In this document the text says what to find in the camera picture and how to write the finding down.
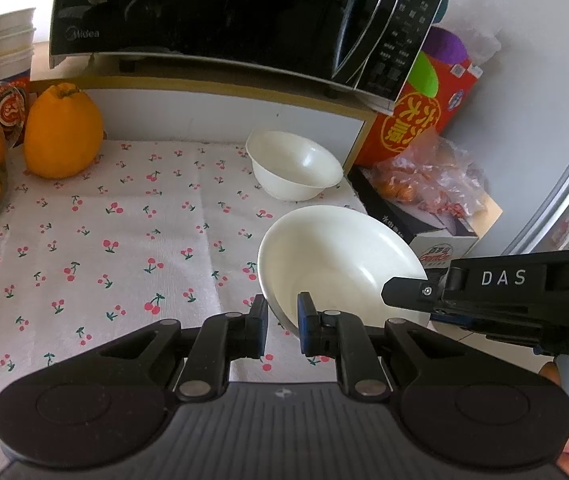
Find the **large cream bowl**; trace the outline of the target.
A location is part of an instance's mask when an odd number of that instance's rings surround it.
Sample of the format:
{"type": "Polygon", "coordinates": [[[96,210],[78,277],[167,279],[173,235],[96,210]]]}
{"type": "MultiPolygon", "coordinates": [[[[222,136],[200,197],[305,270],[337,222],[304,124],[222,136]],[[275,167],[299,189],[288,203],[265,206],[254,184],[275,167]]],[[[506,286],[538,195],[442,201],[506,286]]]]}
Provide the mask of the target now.
{"type": "Polygon", "coordinates": [[[426,277],[411,248],[388,226],[349,208],[315,205],[278,219],[260,242],[260,289],[280,324],[298,333],[298,294],[317,310],[353,313],[367,326],[388,318],[426,326],[429,315],[388,306],[381,297],[391,278],[426,277]]]}

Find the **stack of white bowls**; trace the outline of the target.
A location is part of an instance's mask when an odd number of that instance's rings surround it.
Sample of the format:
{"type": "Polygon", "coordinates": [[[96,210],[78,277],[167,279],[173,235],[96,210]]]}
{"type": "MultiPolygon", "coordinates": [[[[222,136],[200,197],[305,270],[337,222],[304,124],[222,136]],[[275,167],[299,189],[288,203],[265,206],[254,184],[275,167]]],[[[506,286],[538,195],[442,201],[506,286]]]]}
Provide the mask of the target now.
{"type": "Polygon", "coordinates": [[[34,8],[0,14],[0,81],[30,71],[34,53],[34,8]]]}

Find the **Ganten water carton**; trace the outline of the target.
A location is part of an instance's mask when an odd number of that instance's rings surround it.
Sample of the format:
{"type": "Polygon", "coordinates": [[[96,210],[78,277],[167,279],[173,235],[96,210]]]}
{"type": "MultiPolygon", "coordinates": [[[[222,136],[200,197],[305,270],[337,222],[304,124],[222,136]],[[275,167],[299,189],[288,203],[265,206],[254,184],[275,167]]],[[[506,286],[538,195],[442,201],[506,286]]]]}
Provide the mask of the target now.
{"type": "Polygon", "coordinates": [[[503,213],[485,194],[485,209],[470,219],[429,214],[417,206],[385,200],[370,183],[368,169],[353,166],[347,177],[367,214],[399,234],[426,270],[445,269],[452,260],[467,255],[503,213]]]}

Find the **plastic bag of tangerines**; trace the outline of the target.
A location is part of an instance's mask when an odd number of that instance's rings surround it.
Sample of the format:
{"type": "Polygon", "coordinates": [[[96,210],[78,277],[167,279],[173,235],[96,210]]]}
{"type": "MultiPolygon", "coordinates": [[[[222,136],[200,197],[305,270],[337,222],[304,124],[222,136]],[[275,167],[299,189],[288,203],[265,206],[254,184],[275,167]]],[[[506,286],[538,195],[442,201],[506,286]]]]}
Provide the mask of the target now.
{"type": "Polygon", "coordinates": [[[485,211],[486,177],[469,152],[430,128],[408,148],[377,162],[371,184],[392,203],[469,219],[485,211]]]}

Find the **cherry print tablecloth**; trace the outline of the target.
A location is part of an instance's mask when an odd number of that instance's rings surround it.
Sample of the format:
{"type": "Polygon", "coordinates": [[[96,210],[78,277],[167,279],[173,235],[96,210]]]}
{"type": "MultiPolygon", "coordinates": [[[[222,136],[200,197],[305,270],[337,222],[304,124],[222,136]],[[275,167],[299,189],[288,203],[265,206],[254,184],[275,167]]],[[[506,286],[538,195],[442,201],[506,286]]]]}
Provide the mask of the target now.
{"type": "Polygon", "coordinates": [[[0,391],[163,318],[246,311],[257,252],[292,210],[239,145],[117,142],[76,177],[9,158],[0,211],[0,391]]]}

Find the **small cream bowl right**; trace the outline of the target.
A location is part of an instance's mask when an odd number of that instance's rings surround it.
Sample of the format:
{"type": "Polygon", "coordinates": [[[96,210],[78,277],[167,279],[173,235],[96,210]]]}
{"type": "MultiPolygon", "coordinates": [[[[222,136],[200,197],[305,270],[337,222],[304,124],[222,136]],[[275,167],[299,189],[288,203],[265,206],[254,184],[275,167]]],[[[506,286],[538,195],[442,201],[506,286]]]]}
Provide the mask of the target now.
{"type": "Polygon", "coordinates": [[[338,185],[341,162],[321,144],[297,134],[253,131],[245,142],[255,179],[264,192],[284,202],[306,202],[338,185]]]}

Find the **silver refrigerator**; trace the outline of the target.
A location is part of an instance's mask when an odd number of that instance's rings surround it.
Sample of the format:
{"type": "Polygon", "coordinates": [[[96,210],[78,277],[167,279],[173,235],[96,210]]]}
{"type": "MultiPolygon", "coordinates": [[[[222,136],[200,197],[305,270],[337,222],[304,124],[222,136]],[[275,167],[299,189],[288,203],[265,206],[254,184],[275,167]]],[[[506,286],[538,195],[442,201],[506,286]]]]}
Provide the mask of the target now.
{"type": "Polygon", "coordinates": [[[519,201],[529,215],[505,255],[569,249],[569,148],[562,155],[550,142],[544,146],[550,152],[536,159],[532,183],[519,201]]]}

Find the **red gift bag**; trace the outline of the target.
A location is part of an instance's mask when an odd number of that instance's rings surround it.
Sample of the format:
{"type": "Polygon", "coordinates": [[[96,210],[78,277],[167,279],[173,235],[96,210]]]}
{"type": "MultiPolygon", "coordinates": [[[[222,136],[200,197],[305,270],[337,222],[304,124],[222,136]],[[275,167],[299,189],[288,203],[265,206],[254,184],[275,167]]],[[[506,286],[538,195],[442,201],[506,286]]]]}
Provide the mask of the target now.
{"type": "Polygon", "coordinates": [[[430,128],[441,133],[482,76],[468,58],[463,64],[437,69],[440,89],[435,98],[422,96],[407,84],[390,115],[379,113],[359,151],[355,164],[370,168],[401,154],[420,133],[430,128]]]}

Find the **wooden microwave shelf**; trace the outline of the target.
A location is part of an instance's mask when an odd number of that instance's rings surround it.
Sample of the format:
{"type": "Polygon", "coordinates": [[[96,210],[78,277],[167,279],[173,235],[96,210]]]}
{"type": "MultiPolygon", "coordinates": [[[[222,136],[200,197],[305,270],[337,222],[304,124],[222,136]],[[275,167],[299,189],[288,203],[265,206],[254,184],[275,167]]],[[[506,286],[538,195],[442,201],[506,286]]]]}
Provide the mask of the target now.
{"type": "Polygon", "coordinates": [[[98,105],[106,134],[119,141],[242,145],[254,131],[284,131],[353,165],[375,113],[351,96],[335,99],[283,81],[151,76],[68,77],[98,105]]]}

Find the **purple green plush toy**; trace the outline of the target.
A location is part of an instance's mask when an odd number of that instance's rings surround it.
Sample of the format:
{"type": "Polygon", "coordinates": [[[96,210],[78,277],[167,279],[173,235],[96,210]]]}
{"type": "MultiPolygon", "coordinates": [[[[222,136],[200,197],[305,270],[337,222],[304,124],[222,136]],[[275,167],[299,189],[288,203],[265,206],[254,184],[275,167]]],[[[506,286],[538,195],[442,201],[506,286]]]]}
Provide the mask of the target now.
{"type": "Polygon", "coordinates": [[[439,26],[448,8],[449,0],[443,0],[407,78],[407,84],[428,98],[435,98],[439,92],[438,68],[444,70],[445,67],[463,64],[469,58],[463,40],[439,26]]]}

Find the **orange on table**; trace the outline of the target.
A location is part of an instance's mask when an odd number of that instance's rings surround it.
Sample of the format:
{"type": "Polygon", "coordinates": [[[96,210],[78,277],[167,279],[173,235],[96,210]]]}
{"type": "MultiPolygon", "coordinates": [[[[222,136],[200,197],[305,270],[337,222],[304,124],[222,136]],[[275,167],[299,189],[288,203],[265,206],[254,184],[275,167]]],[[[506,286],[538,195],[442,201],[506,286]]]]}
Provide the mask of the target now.
{"type": "Polygon", "coordinates": [[[75,84],[50,86],[27,116],[24,159],[28,171],[46,179],[66,179],[87,169],[104,138],[99,107],[75,84]]]}

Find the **black microwave oven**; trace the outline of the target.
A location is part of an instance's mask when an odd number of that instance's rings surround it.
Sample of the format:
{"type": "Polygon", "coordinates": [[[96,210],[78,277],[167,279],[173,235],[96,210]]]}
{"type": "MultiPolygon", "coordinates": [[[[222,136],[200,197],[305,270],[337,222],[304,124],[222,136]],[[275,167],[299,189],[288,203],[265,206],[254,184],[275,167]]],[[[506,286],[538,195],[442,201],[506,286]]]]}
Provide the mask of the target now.
{"type": "Polygon", "coordinates": [[[443,0],[54,0],[49,55],[248,65],[393,101],[443,0]]]}

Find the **red instant noodle cup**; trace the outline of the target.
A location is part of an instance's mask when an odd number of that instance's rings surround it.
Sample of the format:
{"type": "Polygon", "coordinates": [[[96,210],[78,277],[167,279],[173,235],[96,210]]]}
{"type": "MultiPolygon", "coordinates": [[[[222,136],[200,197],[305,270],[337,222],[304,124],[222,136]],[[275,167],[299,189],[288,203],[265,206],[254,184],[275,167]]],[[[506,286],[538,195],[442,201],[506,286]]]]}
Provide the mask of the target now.
{"type": "Polygon", "coordinates": [[[30,78],[0,81],[0,127],[10,148],[22,139],[30,107],[30,78]]]}

